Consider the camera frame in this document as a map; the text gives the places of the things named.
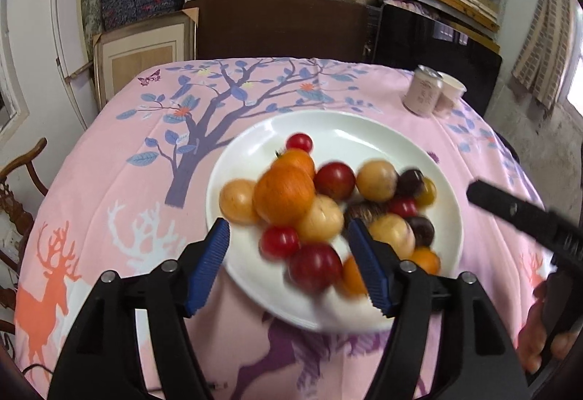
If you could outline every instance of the picture frame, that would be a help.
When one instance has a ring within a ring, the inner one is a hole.
[[[144,70],[195,59],[195,30],[191,11],[180,11],[96,36],[93,48],[99,110]]]

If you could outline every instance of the white cup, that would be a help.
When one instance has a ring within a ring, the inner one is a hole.
[[[433,109],[433,115],[445,119],[451,115],[451,111],[454,110],[458,101],[467,89],[453,76],[441,72],[439,72],[439,74],[442,77],[443,86],[437,104],[435,105],[435,109]]]

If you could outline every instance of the plate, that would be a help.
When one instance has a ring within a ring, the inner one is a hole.
[[[206,222],[217,217],[219,192],[235,178],[257,180],[285,146],[287,138],[304,132],[314,141],[312,158],[319,168],[340,160],[355,172],[371,158],[385,158],[401,171],[418,167],[433,180],[437,200],[426,214],[435,227],[432,249],[442,263],[441,275],[454,275],[462,249],[462,218],[458,202],[441,170],[413,142],[378,122],[361,116],[333,111],[301,111],[279,114],[250,127],[235,138],[219,157],[206,190]],[[229,275],[250,298],[273,315],[304,329],[321,332],[371,332],[388,329],[385,318],[368,298],[343,298],[332,287],[321,297],[309,297],[285,280],[283,262],[264,260],[258,249],[259,227],[231,225],[231,243],[224,259]],[[337,236],[332,245],[342,260],[348,257],[348,243]]]

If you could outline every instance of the red cherry tomato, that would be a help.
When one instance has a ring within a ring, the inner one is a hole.
[[[314,142],[310,136],[305,135],[305,133],[295,133],[286,142],[286,150],[289,149],[300,149],[304,152],[310,153],[314,148]]]
[[[322,293],[342,277],[342,261],[329,244],[302,246],[287,262],[292,282],[308,294]]]
[[[300,249],[300,238],[293,227],[269,227],[259,239],[259,251],[267,260],[284,260]]]
[[[356,177],[351,168],[341,161],[332,161],[318,170],[314,177],[316,191],[337,201],[351,197]]]
[[[387,203],[387,211],[403,219],[417,216],[417,206],[412,197],[395,197]]]

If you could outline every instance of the pink tablecloth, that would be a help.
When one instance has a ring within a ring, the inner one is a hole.
[[[301,109],[376,119],[438,162],[462,211],[459,271],[477,274],[516,339],[546,263],[530,239],[470,207],[465,190],[481,177],[540,200],[467,105],[447,121],[407,112],[400,101],[411,76],[382,66],[288,58],[175,63],[142,73],[79,140],[39,211],[17,296],[18,365],[54,368],[101,272],[149,272],[202,239],[206,183],[221,149],[253,123]],[[159,387],[142,314],[138,326],[147,384]],[[215,392],[225,400],[272,400],[274,391],[281,400],[360,400],[387,340],[386,332],[327,335],[289,326],[255,305],[225,273],[187,326],[206,378],[226,384]],[[420,393],[430,386],[437,339],[433,326]],[[50,375],[33,369],[28,379],[47,394]]]

